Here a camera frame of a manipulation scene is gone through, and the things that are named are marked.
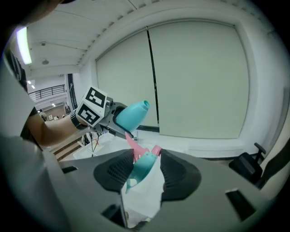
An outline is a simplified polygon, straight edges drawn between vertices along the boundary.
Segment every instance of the pink object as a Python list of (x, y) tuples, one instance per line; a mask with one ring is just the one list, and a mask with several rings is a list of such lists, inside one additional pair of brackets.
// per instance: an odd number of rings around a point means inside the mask
[[(140, 145), (138, 145), (132, 138), (128, 135), (127, 132), (125, 132), (125, 136), (127, 139), (127, 142), (129, 143), (130, 147), (134, 150), (134, 161), (136, 162), (142, 155), (144, 155), (146, 152), (149, 152), (148, 148), (143, 148)], [(156, 156), (160, 156), (161, 147), (155, 145), (152, 149), (151, 153), (155, 154)]]

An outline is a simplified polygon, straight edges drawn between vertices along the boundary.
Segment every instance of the railing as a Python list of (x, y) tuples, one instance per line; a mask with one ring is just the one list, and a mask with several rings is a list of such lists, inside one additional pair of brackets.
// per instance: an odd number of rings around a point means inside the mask
[(65, 92), (64, 85), (57, 85), (57, 86), (53, 86), (50, 88), (41, 89), (38, 91), (31, 92), (31, 93), (29, 93), (29, 96), (33, 101), (37, 101), (39, 99), (53, 96), (53, 95), (63, 93), (63, 92)]

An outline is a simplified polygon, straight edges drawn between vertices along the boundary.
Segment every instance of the fiducial marker cube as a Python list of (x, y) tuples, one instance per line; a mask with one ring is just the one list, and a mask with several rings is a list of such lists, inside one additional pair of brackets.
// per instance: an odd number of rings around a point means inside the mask
[(91, 85), (77, 107), (76, 115), (94, 127), (104, 117), (106, 100), (107, 93)]

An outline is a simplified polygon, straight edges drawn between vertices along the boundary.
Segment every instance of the fluorescent light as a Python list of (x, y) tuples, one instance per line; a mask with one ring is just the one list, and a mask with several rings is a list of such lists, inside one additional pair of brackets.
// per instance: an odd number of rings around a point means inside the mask
[(17, 32), (16, 37), (17, 37), (18, 48), (19, 48), (21, 57), (23, 59), (23, 62), (25, 64), (32, 63), (31, 57), (29, 54), (29, 49), (28, 49), (28, 42), (27, 42), (27, 27), (20, 29)]

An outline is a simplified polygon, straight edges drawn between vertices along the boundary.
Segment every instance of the teal object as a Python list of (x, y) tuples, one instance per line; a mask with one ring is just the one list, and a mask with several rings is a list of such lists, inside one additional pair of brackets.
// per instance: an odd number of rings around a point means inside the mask
[(156, 160), (157, 156), (155, 154), (146, 152), (134, 163), (133, 170), (127, 179), (126, 193), (128, 193), (129, 189), (139, 184), (148, 175)]
[(124, 127), (126, 130), (132, 132), (144, 120), (150, 104), (147, 101), (137, 102), (124, 110), (116, 118), (116, 123)]

